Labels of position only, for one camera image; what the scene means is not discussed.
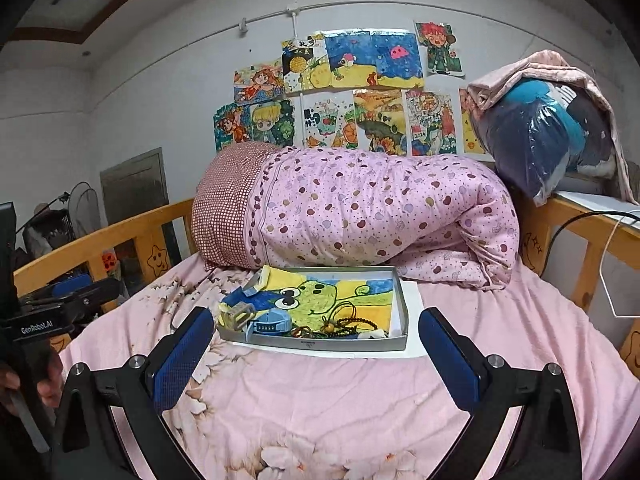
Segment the green monster drawing paper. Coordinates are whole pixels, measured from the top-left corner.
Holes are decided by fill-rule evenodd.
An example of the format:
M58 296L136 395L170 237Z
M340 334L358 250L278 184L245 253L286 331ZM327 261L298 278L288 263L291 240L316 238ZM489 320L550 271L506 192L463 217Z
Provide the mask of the green monster drawing paper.
M359 339L365 330L390 332L395 283L393 278L366 278L362 272L342 278L264 266L243 286L221 302L234 306L240 301L259 311L288 311L292 338Z

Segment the grey tray box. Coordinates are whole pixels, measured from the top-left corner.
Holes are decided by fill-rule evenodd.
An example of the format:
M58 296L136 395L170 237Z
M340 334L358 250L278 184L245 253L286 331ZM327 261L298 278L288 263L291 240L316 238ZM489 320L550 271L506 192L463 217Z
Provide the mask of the grey tray box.
M218 306L226 341L286 350L405 350L409 315L392 266L263 266Z

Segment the yellow wooden bed rail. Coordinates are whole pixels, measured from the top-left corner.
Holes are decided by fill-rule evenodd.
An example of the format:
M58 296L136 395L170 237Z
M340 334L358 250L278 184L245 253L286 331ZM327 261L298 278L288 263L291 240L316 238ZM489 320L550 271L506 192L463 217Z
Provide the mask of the yellow wooden bed rail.
M112 226L90 233L55 249L14 272L18 296L25 296L46 286L55 278L83 264L95 281L107 277L103 255L109 250L132 240L143 281L151 284L171 268L167 243L163 231L165 224L175 220L183 222L183 232L190 249L196 251L192 240L193 200L161 206L131 217Z

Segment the pink dotted rolled quilt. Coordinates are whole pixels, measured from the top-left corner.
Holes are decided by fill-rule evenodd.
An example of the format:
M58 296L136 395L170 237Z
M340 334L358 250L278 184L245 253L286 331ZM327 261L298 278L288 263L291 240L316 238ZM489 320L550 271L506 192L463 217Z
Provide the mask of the pink dotted rolled quilt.
M500 289L520 224L486 165L348 148L224 148L196 188L193 238L213 266L378 266L403 278Z

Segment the blue kids smartwatch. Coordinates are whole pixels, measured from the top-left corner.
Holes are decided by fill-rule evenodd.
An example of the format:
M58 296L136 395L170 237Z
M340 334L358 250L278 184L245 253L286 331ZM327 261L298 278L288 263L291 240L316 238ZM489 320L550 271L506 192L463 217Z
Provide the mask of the blue kids smartwatch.
M273 308L259 311L246 329L245 339L251 342L256 336L285 336L293 327L291 315L288 311Z

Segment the wall drawings collage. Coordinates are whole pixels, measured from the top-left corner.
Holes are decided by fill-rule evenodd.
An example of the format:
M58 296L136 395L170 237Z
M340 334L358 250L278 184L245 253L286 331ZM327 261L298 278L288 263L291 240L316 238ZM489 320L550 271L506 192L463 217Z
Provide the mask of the wall drawings collage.
M285 39L274 60L234 71L233 100L213 114L216 151L260 141L488 159L473 129L469 92L427 88L429 76L464 76L448 23L319 30Z

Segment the pink floral bed sheet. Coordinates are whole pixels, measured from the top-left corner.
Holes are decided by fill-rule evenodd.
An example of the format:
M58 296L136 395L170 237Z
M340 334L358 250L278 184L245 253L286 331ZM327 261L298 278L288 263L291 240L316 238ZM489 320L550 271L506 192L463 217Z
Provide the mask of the pink floral bed sheet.
M187 258L92 322L63 364L102 370L148 353L193 307L216 307L247 279ZM562 367L585 478L602 477L638 436L638 379L585 312L526 266L501 290L422 283L419 292L481 352L514 367ZM424 479L468 419L425 354L324 358L219 338L165 418L209 479Z

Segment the silver grey buckle watch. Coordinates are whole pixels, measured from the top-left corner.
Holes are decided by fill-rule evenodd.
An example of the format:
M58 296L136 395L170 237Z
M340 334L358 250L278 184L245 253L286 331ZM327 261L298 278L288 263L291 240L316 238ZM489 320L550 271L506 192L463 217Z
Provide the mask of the silver grey buckle watch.
M244 301L240 301L234 306L229 306L224 302L219 304L218 323L226 330L242 332L254 320L255 316L254 306Z

